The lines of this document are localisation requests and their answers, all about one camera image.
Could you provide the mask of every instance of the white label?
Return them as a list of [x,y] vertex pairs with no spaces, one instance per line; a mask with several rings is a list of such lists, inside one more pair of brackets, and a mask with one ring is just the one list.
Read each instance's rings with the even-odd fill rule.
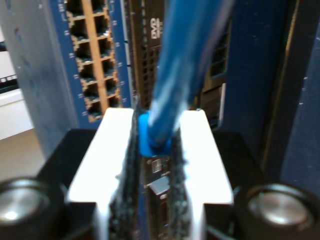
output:
[[159,39],[162,33],[162,22],[160,22],[160,18],[151,18],[150,20],[151,30],[151,38]]

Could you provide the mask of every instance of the blue ethernet cable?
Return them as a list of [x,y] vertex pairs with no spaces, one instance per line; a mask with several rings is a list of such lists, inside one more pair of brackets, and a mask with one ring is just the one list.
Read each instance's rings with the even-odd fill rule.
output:
[[161,152],[169,147],[183,111],[192,104],[203,83],[233,2],[170,1],[150,112],[143,117],[151,149]]

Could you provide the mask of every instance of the ethernet port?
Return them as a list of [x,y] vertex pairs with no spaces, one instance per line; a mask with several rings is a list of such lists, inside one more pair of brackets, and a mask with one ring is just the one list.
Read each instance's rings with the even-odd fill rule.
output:
[[226,66],[225,61],[220,61],[220,62],[212,64],[211,65],[211,76],[215,77],[219,74],[224,73],[226,70],[225,66]]
[[226,47],[218,49],[217,51],[215,51],[213,53],[212,62],[214,63],[214,62],[223,61],[223,60],[225,60],[226,55],[227,55],[227,48]]
[[102,111],[100,102],[95,102],[91,105],[91,107],[88,109],[88,113],[90,116],[92,116],[94,119],[99,119],[102,117]]
[[73,16],[82,16],[84,14],[84,9],[82,7],[81,0],[67,0],[66,10],[73,14]]
[[94,13],[101,13],[104,10],[104,0],[91,0],[92,10]]
[[114,66],[110,60],[102,61],[104,77],[111,77],[114,73]]
[[119,100],[115,96],[109,98],[109,107],[110,108],[118,108]]
[[104,16],[96,16],[94,18],[95,30],[97,36],[106,36],[108,30],[108,23]]
[[113,95],[116,93],[117,90],[117,83],[113,79],[108,79],[105,81],[105,88],[106,88],[106,94],[108,96]]
[[98,85],[97,84],[88,85],[83,95],[92,102],[99,100]]
[[84,19],[74,21],[74,25],[71,28],[71,34],[75,36],[79,41],[88,39],[86,22]]
[[228,45],[229,34],[226,33],[221,36],[219,43],[216,46],[216,49],[225,48]]
[[85,80],[87,83],[95,81],[94,67],[92,64],[84,65],[82,71],[80,72],[80,78]]
[[80,43],[78,49],[75,51],[75,56],[81,59],[84,63],[92,61],[89,43]]
[[110,42],[107,39],[99,40],[100,55],[102,58],[108,57],[111,53]]

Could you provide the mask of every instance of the silver knob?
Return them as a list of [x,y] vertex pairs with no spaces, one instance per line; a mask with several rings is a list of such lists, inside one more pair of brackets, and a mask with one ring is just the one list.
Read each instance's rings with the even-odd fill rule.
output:
[[13,188],[0,192],[0,224],[24,219],[41,209],[44,196],[33,188]]
[[309,217],[300,200],[281,192],[260,193],[249,202],[249,208],[265,221],[279,226],[296,226]]

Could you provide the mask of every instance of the floor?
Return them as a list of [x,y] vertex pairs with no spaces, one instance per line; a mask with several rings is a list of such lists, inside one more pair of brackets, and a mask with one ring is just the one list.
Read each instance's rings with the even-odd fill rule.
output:
[[34,176],[44,162],[34,129],[0,140],[0,182]]

